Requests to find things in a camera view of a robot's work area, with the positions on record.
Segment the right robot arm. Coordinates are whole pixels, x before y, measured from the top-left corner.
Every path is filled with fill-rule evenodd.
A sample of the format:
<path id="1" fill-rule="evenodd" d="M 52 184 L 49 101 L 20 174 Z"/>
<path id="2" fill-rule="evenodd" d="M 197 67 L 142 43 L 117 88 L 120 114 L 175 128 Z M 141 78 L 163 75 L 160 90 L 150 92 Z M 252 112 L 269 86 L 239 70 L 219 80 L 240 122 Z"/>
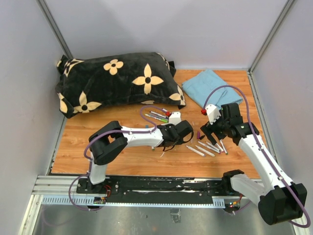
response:
<path id="1" fill-rule="evenodd" d="M 243 171 L 232 170 L 223 174 L 223 193 L 232 196 L 238 192 L 247 197 L 269 225 L 301 218 L 307 197 L 305 186 L 294 183 L 282 170 L 255 125 L 243 121 L 239 105 L 230 103 L 218 108 L 208 104 L 202 113 L 208 117 L 208 122 L 201 127 L 206 137 L 211 142 L 231 138 L 248 156 L 262 180 L 258 184 Z"/>

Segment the purple cap marker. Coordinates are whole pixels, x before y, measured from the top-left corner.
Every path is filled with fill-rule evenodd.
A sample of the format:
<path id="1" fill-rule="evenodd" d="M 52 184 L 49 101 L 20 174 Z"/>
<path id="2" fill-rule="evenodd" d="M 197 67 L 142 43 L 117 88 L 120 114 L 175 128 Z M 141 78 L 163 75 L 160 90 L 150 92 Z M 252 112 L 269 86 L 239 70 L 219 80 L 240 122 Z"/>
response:
<path id="1" fill-rule="evenodd" d="M 206 147 L 206 148 L 208 148 L 208 149 L 211 149 L 211 150 L 213 150 L 214 152 L 220 154 L 219 149 L 216 149 L 216 148 L 214 148 L 214 147 L 211 147 L 211 146 L 209 146 L 209 145 L 207 145 L 207 144 L 205 144 L 205 143 L 202 143 L 202 142 L 200 142 L 200 141 L 198 141 L 198 143 L 201 144 L 202 146 L 204 146 L 204 147 Z"/>

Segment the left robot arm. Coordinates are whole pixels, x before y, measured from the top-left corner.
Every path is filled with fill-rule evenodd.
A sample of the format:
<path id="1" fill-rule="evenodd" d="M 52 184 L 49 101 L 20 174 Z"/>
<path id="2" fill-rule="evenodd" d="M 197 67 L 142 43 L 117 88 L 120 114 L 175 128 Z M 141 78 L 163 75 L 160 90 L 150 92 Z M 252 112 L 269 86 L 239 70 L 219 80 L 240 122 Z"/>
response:
<path id="1" fill-rule="evenodd" d="M 184 139 L 188 135 L 193 137 L 194 130 L 186 120 L 177 124 L 154 125 L 152 128 L 129 128 L 121 126 L 118 121 L 111 121 L 90 136 L 84 150 L 85 158 L 90 161 L 89 190 L 95 194 L 104 190 L 107 166 L 125 148 L 149 146 L 162 147 L 163 151 L 167 151 L 189 142 Z"/>

